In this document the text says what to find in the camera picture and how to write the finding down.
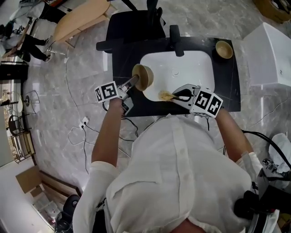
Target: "faucet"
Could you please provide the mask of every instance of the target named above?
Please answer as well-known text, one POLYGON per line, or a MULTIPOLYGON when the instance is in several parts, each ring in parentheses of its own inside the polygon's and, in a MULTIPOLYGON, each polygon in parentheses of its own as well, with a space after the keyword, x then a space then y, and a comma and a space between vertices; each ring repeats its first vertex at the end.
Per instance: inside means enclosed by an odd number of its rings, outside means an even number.
POLYGON ((170 48, 175 49, 176 56, 184 56, 178 25, 170 25, 170 48))

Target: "sleeve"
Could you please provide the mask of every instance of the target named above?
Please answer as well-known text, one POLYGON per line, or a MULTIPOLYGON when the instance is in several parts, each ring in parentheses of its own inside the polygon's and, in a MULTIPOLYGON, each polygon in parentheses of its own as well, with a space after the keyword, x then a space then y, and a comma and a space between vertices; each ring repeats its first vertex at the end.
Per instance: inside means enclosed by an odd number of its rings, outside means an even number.
POLYGON ((256 153, 254 152, 243 154, 236 164, 249 173, 252 181, 256 180, 260 170, 263 168, 256 153))
POLYGON ((23 27, 25 27, 29 22, 29 18, 27 18, 26 15, 20 16, 18 18, 15 19, 15 23, 18 25, 22 25, 23 27))
POLYGON ((95 210, 105 196, 108 186, 118 176, 118 170, 113 165, 96 161, 89 171, 89 181, 76 206, 73 216, 75 233, 91 233, 95 221, 95 210))
POLYGON ((6 53, 6 49, 3 44, 0 42, 0 58, 6 53))

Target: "white sink basin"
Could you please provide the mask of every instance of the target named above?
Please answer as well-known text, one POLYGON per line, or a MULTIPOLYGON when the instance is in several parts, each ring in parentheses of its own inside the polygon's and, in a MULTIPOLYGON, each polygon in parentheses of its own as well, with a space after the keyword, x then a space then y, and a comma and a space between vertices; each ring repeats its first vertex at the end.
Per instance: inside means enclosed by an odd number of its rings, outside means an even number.
POLYGON ((154 73, 154 82, 143 93, 151 101, 160 101, 160 91, 173 92, 185 84, 207 87, 214 91, 211 58, 202 51, 185 51, 177 57, 175 52, 146 54, 140 61, 154 73))

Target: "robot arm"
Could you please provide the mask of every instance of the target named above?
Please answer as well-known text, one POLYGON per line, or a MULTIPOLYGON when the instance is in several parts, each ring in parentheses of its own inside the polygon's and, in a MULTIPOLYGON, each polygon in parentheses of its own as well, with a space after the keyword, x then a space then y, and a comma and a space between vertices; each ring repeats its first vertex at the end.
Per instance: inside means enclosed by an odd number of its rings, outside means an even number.
POLYGON ((123 100, 122 102, 122 108, 124 109, 123 115, 126 116, 133 107, 132 99, 129 97, 127 92, 138 82, 138 80, 139 77, 135 75, 118 87, 116 86, 115 81, 98 86, 95 89, 98 103, 102 103, 114 98, 120 98, 123 100))
POLYGON ((216 117, 223 100, 208 88, 186 84, 173 92, 173 102, 200 117, 216 117))

